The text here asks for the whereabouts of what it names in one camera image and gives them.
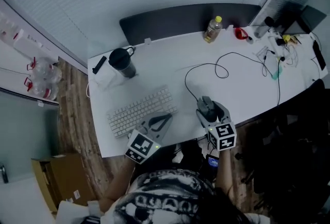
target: white desk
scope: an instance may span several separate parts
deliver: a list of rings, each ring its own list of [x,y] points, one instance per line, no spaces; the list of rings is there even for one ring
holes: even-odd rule
[[[253,36],[252,29],[245,28]],[[309,35],[300,37],[302,45],[296,50],[299,56],[297,67],[281,64],[283,71],[279,76],[280,101],[289,100],[304,91],[312,83],[312,79],[323,78],[327,69],[321,71],[312,50],[313,40]],[[265,45],[272,48],[268,36],[254,44],[245,40],[237,40],[233,31],[221,31],[216,41],[208,44],[203,40],[202,33],[192,33],[153,41],[150,45],[139,45],[132,61],[137,68],[138,76],[126,79],[105,61],[99,73],[94,75],[92,68],[104,55],[109,58],[111,52],[98,55],[88,60],[88,78],[91,97],[93,120],[98,145],[102,157],[121,155],[126,148],[127,138],[115,139],[107,121],[106,113],[148,95],[161,85],[167,84],[172,93],[179,112],[164,138],[164,144],[170,145],[183,142],[205,134],[197,120],[196,100],[187,91],[184,78],[191,66],[201,63],[215,63],[217,58],[228,52],[237,52],[258,60],[255,54]],[[262,65],[252,62],[239,55],[227,55],[219,61],[229,71],[229,77],[219,79],[214,66],[202,66],[192,70],[187,78],[187,85],[200,97],[207,95],[228,108],[235,124],[255,117],[274,108],[278,100],[277,80],[268,74],[261,73]],[[219,75],[225,71],[219,69]]]

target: cable clutter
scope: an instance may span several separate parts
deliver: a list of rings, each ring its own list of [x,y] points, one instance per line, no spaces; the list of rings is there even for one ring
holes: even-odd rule
[[[261,73],[262,73],[262,75],[263,75],[264,77],[266,77],[267,74],[268,74],[268,72],[270,72],[270,71],[268,70],[267,66],[265,65],[265,60],[266,60],[266,57],[267,57],[267,52],[271,52],[273,55],[275,54],[275,52],[273,52],[272,50],[267,50],[267,51],[266,51],[266,54],[265,54],[265,56],[264,56],[264,60],[263,60],[263,62],[256,61],[256,60],[251,59],[251,58],[249,58],[249,57],[247,57],[247,56],[245,56],[245,55],[242,55],[242,54],[240,54],[240,53],[230,52],[230,53],[226,53],[226,54],[220,56],[220,57],[217,59],[216,63],[210,63],[210,62],[207,62],[207,63],[202,63],[202,64],[200,64],[200,65],[197,65],[197,66],[191,68],[191,69],[186,73],[186,76],[185,76],[185,86],[186,86],[187,90],[189,91],[189,93],[191,93],[191,95],[196,99],[196,101],[198,101],[197,97],[191,92],[191,90],[190,90],[190,89],[188,88],[188,86],[187,86],[187,76],[188,76],[188,74],[190,73],[190,71],[192,71],[192,70],[195,69],[195,68],[198,68],[198,67],[201,67],[201,66],[204,66],[204,65],[214,65],[214,69],[215,69],[214,72],[215,72],[216,76],[217,76],[218,78],[220,78],[220,79],[226,79],[226,78],[229,77],[229,72],[228,72],[228,70],[227,70],[225,67],[223,67],[222,65],[218,64],[218,62],[219,62],[219,60],[220,60],[221,58],[223,58],[223,57],[225,57],[225,56],[227,56],[227,55],[229,55],[229,54],[236,54],[236,55],[242,56],[242,57],[244,57],[244,58],[246,58],[246,59],[248,59],[248,60],[250,60],[250,61],[253,61],[253,62],[255,62],[255,63],[259,63],[259,64],[261,64],[261,65],[262,65]],[[280,60],[278,61],[277,72],[279,72],[279,64],[280,64],[280,62],[281,62],[281,61],[284,61],[284,60],[285,60],[285,58],[284,58],[284,57],[281,57]],[[220,76],[220,75],[217,73],[217,67],[221,67],[222,69],[224,69],[224,70],[226,71],[227,74],[226,74],[225,76]],[[280,86],[279,86],[279,74],[278,74],[277,79],[278,79],[278,94],[279,94],[279,95],[278,95],[278,103],[277,103],[277,105],[279,105],[279,101],[280,101],[280,97],[281,97],[281,94],[280,94],[280,93],[281,93],[281,90],[280,90]]]

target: computer mouse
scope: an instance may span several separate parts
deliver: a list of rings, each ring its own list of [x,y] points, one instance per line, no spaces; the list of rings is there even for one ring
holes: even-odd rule
[[[197,107],[208,122],[216,122],[218,118],[216,106],[210,97],[202,96],[202,98],[199,98]]]

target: door handle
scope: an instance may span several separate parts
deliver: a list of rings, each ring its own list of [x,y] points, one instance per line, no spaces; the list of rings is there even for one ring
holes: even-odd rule
[[[2,178],[4,180],[4,183],[8,184],[8,177],[7,177],[6,168],[3,164],[0,164],[0,172],[1,172]]]

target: black monitor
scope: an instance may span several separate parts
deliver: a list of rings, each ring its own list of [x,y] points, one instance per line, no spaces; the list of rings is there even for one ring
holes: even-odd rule
[[[326,14],[317,9],[306,6],[300,16],[283,31],[283,34],[308,34],[326,17]]]

